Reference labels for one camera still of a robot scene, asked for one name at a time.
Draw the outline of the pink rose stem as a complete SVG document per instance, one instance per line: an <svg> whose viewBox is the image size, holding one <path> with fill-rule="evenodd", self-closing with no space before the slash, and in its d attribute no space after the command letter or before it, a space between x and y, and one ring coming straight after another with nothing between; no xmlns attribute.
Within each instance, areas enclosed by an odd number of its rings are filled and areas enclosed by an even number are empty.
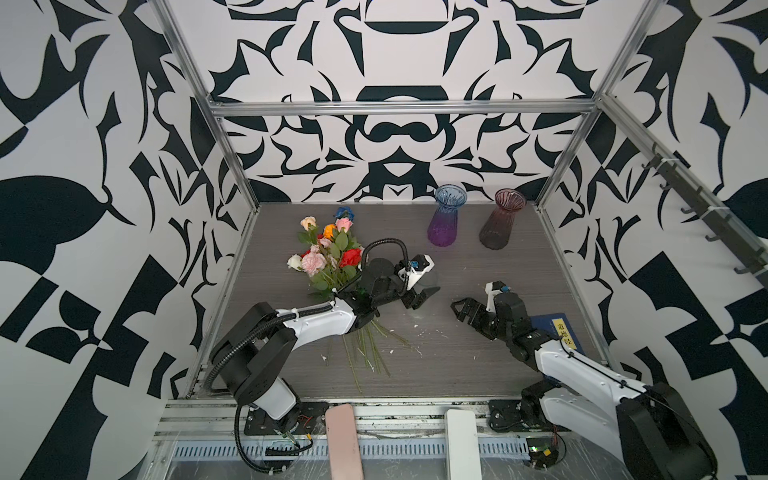
<svg viewBox="0 0 768 480"><path fill-rule="evenodd" d="M334 244L340 252L339 267L357 267L362 258L362 247L351 233L353 221L348 219L336 220L338 228Z"/></svg>

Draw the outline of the cream peach rose stem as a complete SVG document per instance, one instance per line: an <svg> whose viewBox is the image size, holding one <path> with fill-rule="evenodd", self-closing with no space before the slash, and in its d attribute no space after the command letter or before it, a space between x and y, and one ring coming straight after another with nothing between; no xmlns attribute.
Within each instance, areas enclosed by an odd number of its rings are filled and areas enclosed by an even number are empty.
<svg viewBox="0 0 768 480"><path fill-rule="evenodd" d="M306 252L301 257L302 269L310 276L315 275L322 270L327 260L322 252L323 245L320 241L317 221L314 217L308 216L300 221L302 231L299 233L299 240L306 246Z"/></svg>

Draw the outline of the clear glass vase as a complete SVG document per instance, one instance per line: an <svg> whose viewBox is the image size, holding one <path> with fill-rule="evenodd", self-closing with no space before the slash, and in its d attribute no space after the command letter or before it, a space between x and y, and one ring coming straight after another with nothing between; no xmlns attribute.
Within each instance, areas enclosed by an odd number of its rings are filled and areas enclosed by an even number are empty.
<svg viewBox="0 0 768 480"><path fill-rule="evenodd" d="M420 269L418 271L418 274L420 277L418 278L415 286L414 291L416 293L420 293L422 289L428 288L428 287L434 287L439 286L439 275L436 270L435 262L431 259L429 255L424 256L424 268Z"/></svg>

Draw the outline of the blue rose stem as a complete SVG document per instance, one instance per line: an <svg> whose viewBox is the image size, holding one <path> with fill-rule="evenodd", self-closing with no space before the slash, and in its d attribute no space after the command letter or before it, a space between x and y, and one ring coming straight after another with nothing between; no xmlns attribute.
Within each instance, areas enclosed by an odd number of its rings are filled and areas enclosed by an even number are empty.
<svg viewBox="0 0 768 480"><path fill-rule="evenodd" d="M348 219L350 221L353 221L354 220L354 213L352 212L352 210L349 207L342 206L342 207L339 207L338 210L336 211L335 219L336 220Z"/></svg>

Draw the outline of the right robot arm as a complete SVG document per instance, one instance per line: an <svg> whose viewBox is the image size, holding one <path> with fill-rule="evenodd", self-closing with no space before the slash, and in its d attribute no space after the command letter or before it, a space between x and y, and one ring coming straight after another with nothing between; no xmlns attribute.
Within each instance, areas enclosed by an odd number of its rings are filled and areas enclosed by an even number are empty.
<svg viewBox="0 0 768 480"><path fill-rule="evenodd" d="M499 340L542 375L521 393L520 418L563 427L611 453L635 479L713 479L716 455L682 396L664 382L648 385L581 354L536 327L522 299L494 283L486 303L452 302L456 318Z"/></svg>

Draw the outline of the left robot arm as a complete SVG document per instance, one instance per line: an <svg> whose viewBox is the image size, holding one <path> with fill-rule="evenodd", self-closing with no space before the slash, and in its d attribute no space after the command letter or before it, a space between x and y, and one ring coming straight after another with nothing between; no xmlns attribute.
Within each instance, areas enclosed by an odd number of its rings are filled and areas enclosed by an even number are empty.
<svg viewBox="0 0 768 480"><path fill-rule="evenodd" d="M329 337L358 332L374 321L383 305L399 301L416 310L438 287L420 288L435 267L427 254L411 256L396 238L365 247L348 267L350 279L330 290L327 301L303 308L275 309L267 302L250 308L211 349L202 390L228 393L236 409L262 413L278 434L290 438L303 414L295 391L280 374L298 348Z"/></svg>

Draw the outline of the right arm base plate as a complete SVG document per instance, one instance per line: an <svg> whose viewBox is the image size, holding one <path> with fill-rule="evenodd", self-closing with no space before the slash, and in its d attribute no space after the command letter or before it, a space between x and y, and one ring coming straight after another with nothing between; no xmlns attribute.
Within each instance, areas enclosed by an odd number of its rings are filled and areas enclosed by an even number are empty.
<svg viewBox="0 0 768 480"><path fill-rule="evenodd" d="M488 426L497 433L545 432L551 430L537 401L495 399L488 402Z"/></svg>

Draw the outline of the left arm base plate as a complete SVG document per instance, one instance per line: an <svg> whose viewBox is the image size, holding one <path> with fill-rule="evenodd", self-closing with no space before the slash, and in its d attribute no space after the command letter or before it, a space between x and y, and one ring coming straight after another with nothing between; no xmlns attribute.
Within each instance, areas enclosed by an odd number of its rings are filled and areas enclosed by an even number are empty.
<svg viewBox="0 0 768 480"><path fill-rule="evenodd" d="M266 436L290 433L306 435L323 433L324 419L330 404L324 401L300 402L284 417L275 420L263 409L255 405L248 406L244 434L246 436Z"/></svg>

